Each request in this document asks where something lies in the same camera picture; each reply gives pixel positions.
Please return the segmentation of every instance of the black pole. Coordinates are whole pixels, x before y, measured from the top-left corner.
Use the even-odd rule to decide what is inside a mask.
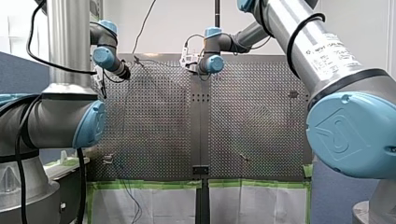
[[[220,0],[215,0],[215,26],[220,27]]]

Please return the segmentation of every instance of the cable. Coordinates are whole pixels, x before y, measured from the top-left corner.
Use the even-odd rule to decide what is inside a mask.
[[[180,67],[180,65],[169,65],[169,64],[160,63],[160,62],[157,62],[157,61],[154,61],[154,60],[151,60],[151,59],[139,59],[139,61],[157,63],[159,65],[166,66],[166,67],[174,67],[174,68],[179,68]]]
[[[105,69],[103,69],[103,75],[104,75],[109,81],[111,81],[111,82],[113,82],[113,83],[122,83],[122,82],[124,82],[124,81],[126,80],[126,79],[114,80],[114,79],[110,78],[110,77],[107,75]]]
[[[95,24],[95,25],[98,25],[98,26],[100,26],[100,27],[102,27],[102,28],[104,28],[105,30],[107,30],[107,31],[109,31],[110,33],[111,33],[111,35],[114,37],[114,39],[116,40],[116,43],[118,44],[118,39],[117,39],[117,34],[116,33],[114,33],[114,31],[112,31],[112,30],[110,30],[110,29],[108,29],[107,27],[105,27],[104,25],[102,25],[101,23],[98,23],[98,22],[95,22],[95,21],[90,21],[90,24]]]
[[[38,58],[37,56],[35,56],[32,53],[32,51],[30,51],[30,46],[32,45],[32,39],[33,39],[33,33],[35,32],[35,15],[44,6],[44,4],[46,4],[46,0],[42,0],[40,2],[40,4],[38,4],[37,8],[35,9],[35,11],[33,11],[33,14],[32,14],[32,19],[31,19],[31,24],[30,24],[30,33],[29,33],[29,38],[27,40],[27,44],[26,44],[26,51],[29,54],[29,56],[32,57],[33,59],[35,59],[38,62],[41,62],[41,63],[46,64],[46,65],[51,66],[51,67],[55,67],[55,68],[64,70],[66,72],[88,74],[88,75],[91,75],[91,76],[92,75],[96,75],[96,72],[75,70],[75,69],[72,69],[72,68],[63,67],[63,66],[61,66],[59,64],[56,64],[56,63],[47,62],[45,60],[42,60],[42,59]]]
[[[151,6],[149,7],[149,10],[148,10],[148,14],[146,15],[146,18],[143,20],[142,28],[140,29],[140,33],[139,33],[139,35],[137,35],[136,41],[135,41],[135,43],[134,43],[134,50],[132,51],[132,54],[133,54],[133,55],[134,55],[134,52],[136,51],[137,44],[138,44],[138,42],[139,42],[139,38],[140,38],[140,36],[143,34],[143,30],[145,29],[146,21],[147,21],[148,18],[149,18],[149,14],[151,13],[151,10],[152,10],[152,8],[154,7],[155,2],[157,2],[157,0],[153,0],[153,1],[152,1]]]
[[[201,37],[202,39],[205,39],[205,37],[203,35],[190,35],[189,38],[187,38],[186,43],[184,44],[184,47],[187,47],[189,45],[189,41],[193,38],[193,37]]]
[[[259,46],[257,46],[257,47],[252,47],[251,49],[260,49],[260,48],[264,47],[266,44],[268,44],[268,42],[270,42],[271,38],[272,38],[272,37],[269,36],[268,39],[265,40],[264,43],[262,43],[261,45],[259,45]]]
[[[205,50],[205,49],[202,49],[202,50],[201,50],[201,53],[199,54],[199,58],[200,58],[201,60],[202,60],[202,58],[201,58],[201,57],[202,57],[202,53],[204,53],[204,50]],[[198,62],[198,64],[197,64],[197,74],[198,74],[199,79],[201,79],[201,81],[208,81],[208,80],[210,79],[210,77],[212,77],[212,74],[209,73],[209,74],[207,75],[207,78],[206,78],[206,79],[203,79],[203,78],[202,78],[202,75],[201,75],[201,73],[199,72],[199,64],[201,63],[201,60],[200,60],[200,61]]]
[[[20,127],[18,128],[16,139],[15,139],[15,159],[18,164],[18,169],[20,171],[21,178],[21,220],[22,224],[27,224],[27,216],[26,216],[26,179],[22,165],[21,159],[21,133],[22,129],[25,127],[27,120],[29,119],[29,115],[33,110],[35,104],[41,99],[41,96],[37,96],[32,103],[29,104],[29,107],[26,110],[26,113],[23,115],[21,120]]]
[[[126,186],[125,181],[120,178],[120,173],[117,169],[117,165],[114,164],[114,168],[116,170],[116,174],[117,174],[117,179],[119,179],[122,183],[122,185],[125,187],[125,191],[127,192],[127,194],[129,195],[129,197],[134,201],[134,203],[137,206],[137,211],[136,213],[134,213],[134,219],[132,220],[131,224],[135,224],[142,216],[143,216],[143,209],[142,206],[140,205],[140,203],[137,201],[137,199],[134,197],[134,195],[132,195],[132,192],[130,192],[128,189],[131,188],[131,182],[129,183],[129,188]]]
[[[82,224],[82,220],[84,219],[85,213],[85,201],[87,199],[87,178],[85,176],[85,162],[84,162],[84,155],[82,154],[81,147],[77,149],[78,154],[78,163],[79,163],[79,173],[81,178],[81,197],[79,199],[79,209],[77,215],[77,224]]]
[[[267,26],[265,25],[264,22],[264,12],[262,11],[262,8],[264,7],[264,4],[262,3],[264,0],[259,0],[259,11],[260,11],[260,22],[262,23],[262,29],[267,33],[269,36],[272,38],[275,38],[274,35],[268,30]]]
[[[287,57],[287,59],[288,59],[288,65],[289,65],[289,68],[290,68],[291,72],[292,72],[297,78],[300,78],[300,77],[299,77],[298,74],[297,74],[297,71],[296,71],[296,69],[295,69],[295,67],[294,67],[294,64],[293,64],[293,61],[292,61],[292,58],[291,58],[291,54],[292,54],[292,52],[293,52],[294,42],[295,42],[295,40],[296,40],[298,34],[305,28],[305,26],[306,26],[309,22],[311,22],[311,21],[317,21],[317,20],[322,20],[323,22],[325,22],[325,21],[326,21],[326,16],[325,16],[324,14],[322,14],[322,13],[315,13],[315,14],[312,14],[311,16],[309,16],[308,18],[306,18],[305,20],[303,20],[302,22],[300,22],[300,24],[297,26],[296,30],[293,32],[293,34],[292,34],[291,37],[290,37],[289,44],[288,44],[288,48],[287,48],[287,51],[286,51],[286,57]]]

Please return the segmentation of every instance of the gray wall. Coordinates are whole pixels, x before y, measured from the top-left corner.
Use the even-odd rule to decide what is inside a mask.
[[[49,83],[47,66],[0,52],[0,94],[40,93]],[[60,153],[59,149],[41,150],[40,159],[46,164],[58,160]]]

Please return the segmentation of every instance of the gray partition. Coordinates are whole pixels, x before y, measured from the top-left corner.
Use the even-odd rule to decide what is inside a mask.
[[[106,82],[106,134],[89,179],[189,180],[207,166],[210,178],[304,180],[306,95],[285,57],[227,55],[208,81],[179,68],[179,55],[149,59],[168,66],[141,61],[130,81]]]
[[[41,63],[0,52],[0,94],[40,93],[50,83],[50,70]],[[59,160],[61,150],[40,150],[40,159],[46,164]]]

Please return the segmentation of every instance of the green tape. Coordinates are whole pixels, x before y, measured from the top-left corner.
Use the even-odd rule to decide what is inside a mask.
[[[304,168],[304,174],[306,178],[312,177],[312,173],[314,171],[314,165],[313,164],[308,164],[308,165],[303,165]]]
[[[241,186],[275,188],[275,189],[307,189],[309,182],[278,182],[265,180],[229,179],[229,180],[209,180],[210,188],[235,188]]]
[[[92,224],[92,205],[93,205],[93,194],[95,192],[95,188],[88,188],[87,195],[87,213],[88,213],[88,224]]]
[[[52,166],[52,165],[55,165],[55,164],[58,164],[58,162],[57,161],[52,161],[52,162],[49,162],[49,163],[45,164],[44,166]]]
[[[312,185],[308,182],[309,185],[307,186],[307,193],[306,193],[306,214],[305,214],[305,221],[306,224],[311,223],[311,196],[312,196]]]
[[[78,164],[78,159],[66,160],[62,163],[62,166],[75,166]]]
[[[94,189],[198,189],[200,181],[155,182],[143,180],[115,180],[91,182]]]

